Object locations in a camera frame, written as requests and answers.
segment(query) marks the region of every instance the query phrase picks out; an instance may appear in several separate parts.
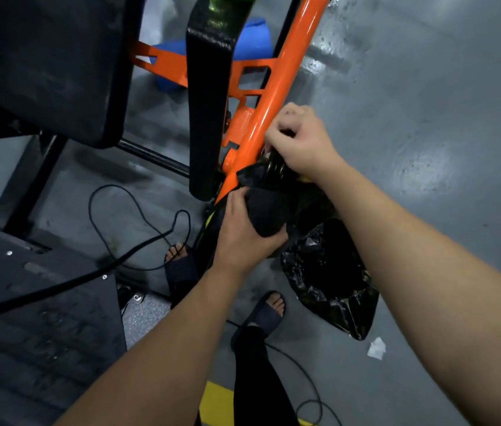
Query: black seat pad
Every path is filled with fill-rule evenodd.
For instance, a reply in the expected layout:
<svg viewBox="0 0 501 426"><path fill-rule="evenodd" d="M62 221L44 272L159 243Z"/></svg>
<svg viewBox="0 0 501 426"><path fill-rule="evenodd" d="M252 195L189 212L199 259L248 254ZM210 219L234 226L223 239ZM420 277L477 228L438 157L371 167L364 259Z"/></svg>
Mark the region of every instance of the black seat pad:
<svg viewBox="0 0 501 426"><path fill-rule="evenodd" d="M0 106L96 148L121 138L144 0L0 0Z"/></svg>

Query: gray concrete floor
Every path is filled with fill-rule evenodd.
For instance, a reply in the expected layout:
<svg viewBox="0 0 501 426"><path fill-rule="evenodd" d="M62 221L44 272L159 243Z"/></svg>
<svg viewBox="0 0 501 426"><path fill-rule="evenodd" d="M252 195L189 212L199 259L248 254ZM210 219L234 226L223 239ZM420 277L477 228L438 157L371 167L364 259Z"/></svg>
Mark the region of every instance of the gray concrete floor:
<svg viewBox="0 0 501 426"><path fill-rule="evenodd" d="M148 0L142 39L180 37L193 2ZM267 19L273 38L288 3L257 3L253 14ZM395 200L501 270L501 0L333 0L289 101L313 106L341 155ZM162 95L149 75L135 71L126 134L187 162L185 94ZM0 141L0 193L25 140ZM90 192L108 182L133 191L162 229L178 208L192 212L194 227L201 223L201 205L183 179L118 150L72 143L34 236L102 257L86 204ZM99 198L95 214L117 253L151 235L117 191ZM171 240L181 240L184 230L182 223ZM133 263L158 264L164 250L155 245ZM161 272L134 276L165 290ZM270 289L289 304L271 343L304 365L344 424L465 423L418 363L384 302L367 341L357 342L302 307L279 265L268 262L241 290L231 318L242 321ZM232 333L226 325L211 375L230 388ZM377 336L387 344L382 361L366 355ZM271 359L294 404L313 396L294 365L277 353ZM316 413L304 409L302 416L314 420ZM335 423L326 414L322 424Z"/></svg>

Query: blue cloth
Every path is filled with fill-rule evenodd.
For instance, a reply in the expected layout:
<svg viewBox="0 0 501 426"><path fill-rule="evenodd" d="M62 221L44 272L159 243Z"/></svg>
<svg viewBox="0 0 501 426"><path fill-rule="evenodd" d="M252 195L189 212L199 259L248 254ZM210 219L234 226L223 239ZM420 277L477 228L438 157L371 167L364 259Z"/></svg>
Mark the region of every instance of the blue cloth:
<svg viewBox="0 0 501 426"><path fill-rule="evenodd" d="M155 48L175 52L180 55L186 54L185 40L174 40L171 42L154 45ZM243 61L246 59L272 58L274 48L270 38L270 30L263 18L248 20L242 29L237 46L234 49L234 60ZM154 64L155 57L150 57L150 62ZM156 84L162 92L170 92L181 88L166 78L157 77Z"/></svg>

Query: black cloth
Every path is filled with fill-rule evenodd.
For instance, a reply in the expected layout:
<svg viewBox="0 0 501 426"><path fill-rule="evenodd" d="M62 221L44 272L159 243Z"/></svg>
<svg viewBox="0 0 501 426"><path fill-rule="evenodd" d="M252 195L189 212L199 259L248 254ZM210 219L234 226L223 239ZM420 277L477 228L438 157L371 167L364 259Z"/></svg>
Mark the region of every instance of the black cloth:
<svg viewBox="0 0 501 426"><path fill-rule="evenodd" d="M170 287L171 308L176 307L196 284L197 281L183 281ZM236 341L234 425L297 426L299 423L288 394L268 360L264 339L260 327L250 326ZM199 414L195 426L201 426Z"/></svg>

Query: orange metal frame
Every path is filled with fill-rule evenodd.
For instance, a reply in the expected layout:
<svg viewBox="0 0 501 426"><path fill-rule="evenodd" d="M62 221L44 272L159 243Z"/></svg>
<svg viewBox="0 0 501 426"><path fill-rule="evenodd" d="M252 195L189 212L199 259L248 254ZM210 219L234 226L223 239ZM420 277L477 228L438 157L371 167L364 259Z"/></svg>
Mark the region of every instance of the orange metal frame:
<svg viewBox="0 0 501 426"><path fill-rule="evenodd" d="M239 184L237 171L256 163L264 147L264 133L276 114L282 109L289 89L294 82L305 51L329 0L302 0L288 36L277 58L234 61L229 82L229 96L239 100L222 146L229 142L239 145L229 150L221 169L226 175L217 201L225 197ZM187 60L185 56L156 49L138 42L134 64L145 70L187 87ZM157 57L149 64L137 56ZM269 67L268 83L263 90L241 90L239 81L247 67ZM247 106L247 96L261 96L256 108Z"/></svg>

